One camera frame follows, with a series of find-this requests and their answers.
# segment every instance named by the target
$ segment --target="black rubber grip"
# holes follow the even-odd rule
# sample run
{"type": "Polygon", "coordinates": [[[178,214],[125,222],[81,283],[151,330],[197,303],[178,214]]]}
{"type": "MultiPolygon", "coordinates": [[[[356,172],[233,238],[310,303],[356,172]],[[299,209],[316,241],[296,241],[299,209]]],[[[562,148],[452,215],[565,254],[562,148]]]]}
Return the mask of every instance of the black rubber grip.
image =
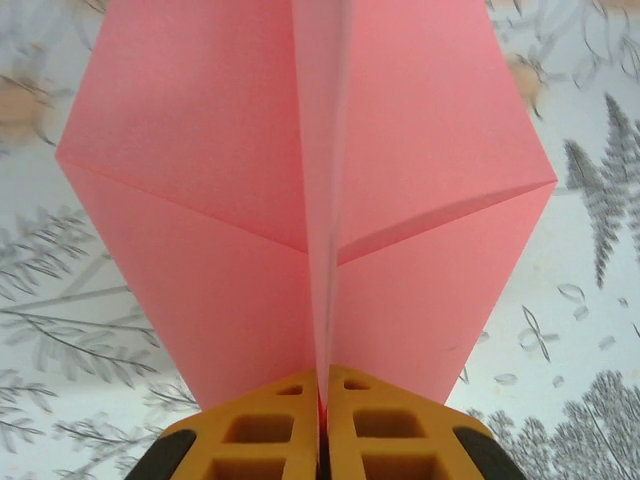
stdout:
{"type": "Polygon", "coordinates": [[[159,438],[124,480],[170,480],[195,440],[196,433],[192,430],[159,438]]]}
{"type": "Polygon", "coordinates": [[[493,438],[467,427],[454,428],[453,433],[485,480],[527,480],[493,438]]]}

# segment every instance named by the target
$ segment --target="paper airplane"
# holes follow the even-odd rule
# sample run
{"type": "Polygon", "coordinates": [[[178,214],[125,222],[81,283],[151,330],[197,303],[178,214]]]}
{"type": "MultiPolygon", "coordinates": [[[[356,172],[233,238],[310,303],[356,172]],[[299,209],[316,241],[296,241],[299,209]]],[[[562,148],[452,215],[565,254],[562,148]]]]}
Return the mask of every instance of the paper airplane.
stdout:
{"type": "Polygon", "coordinates": [[[477,0],[114,0],[57,157],[203,408],[444,401],[555,184],[477,0]]]}

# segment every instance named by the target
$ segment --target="patterned wallpaper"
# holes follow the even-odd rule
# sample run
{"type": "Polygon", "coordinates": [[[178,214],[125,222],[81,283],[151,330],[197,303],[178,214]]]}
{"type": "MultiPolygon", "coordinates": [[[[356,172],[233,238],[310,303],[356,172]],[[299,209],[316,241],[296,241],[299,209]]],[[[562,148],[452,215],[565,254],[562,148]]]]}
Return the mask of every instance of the patterned wallpaper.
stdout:
{"type": "MultiPolygon", "coordinates": [[[[53,158],[108,3],[0,0],[4,480],[123,478],[198,410],[53,158]]],[[[448,404],[530,479],[640,479],[640,2],[485,3],[560,182],[448,404]]]]}

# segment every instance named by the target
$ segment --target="pink paper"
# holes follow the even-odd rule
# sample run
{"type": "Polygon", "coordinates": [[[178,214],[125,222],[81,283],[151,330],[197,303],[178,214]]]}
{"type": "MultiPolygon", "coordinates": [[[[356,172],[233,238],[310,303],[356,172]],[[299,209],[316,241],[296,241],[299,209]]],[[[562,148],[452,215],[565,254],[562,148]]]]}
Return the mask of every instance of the pink paper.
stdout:
{"type": "Polygon", "coordinates": [[[555,182],[477,0],[114,0],[57,155],[204,408],[444,400],[555,182]]]}

